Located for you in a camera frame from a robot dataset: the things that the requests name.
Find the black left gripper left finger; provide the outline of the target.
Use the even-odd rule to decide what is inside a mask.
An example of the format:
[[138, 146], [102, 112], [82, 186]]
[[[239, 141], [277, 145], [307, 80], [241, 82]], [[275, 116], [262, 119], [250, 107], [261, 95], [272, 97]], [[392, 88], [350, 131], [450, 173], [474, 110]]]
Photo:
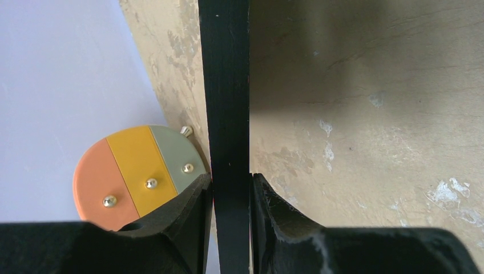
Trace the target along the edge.
[[118, 231], [90, 222], [1, 224], [2, 273], [204, 273], [211, 177]]

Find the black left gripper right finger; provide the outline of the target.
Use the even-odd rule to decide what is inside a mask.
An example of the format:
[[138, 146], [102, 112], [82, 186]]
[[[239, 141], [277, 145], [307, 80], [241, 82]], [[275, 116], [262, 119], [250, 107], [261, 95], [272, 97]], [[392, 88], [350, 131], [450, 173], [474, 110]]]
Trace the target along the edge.
[[438, 228], [327, 228], [254, 174], [255, 273], [478, 273], [466, 247]]

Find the wooden picture frame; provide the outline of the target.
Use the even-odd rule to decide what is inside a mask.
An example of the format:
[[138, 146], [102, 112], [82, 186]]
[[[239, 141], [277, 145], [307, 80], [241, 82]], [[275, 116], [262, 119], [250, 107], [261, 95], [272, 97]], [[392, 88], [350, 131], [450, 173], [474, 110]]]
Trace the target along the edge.
[[199, 1], [221, 273], [249, 271], [249, 2]]

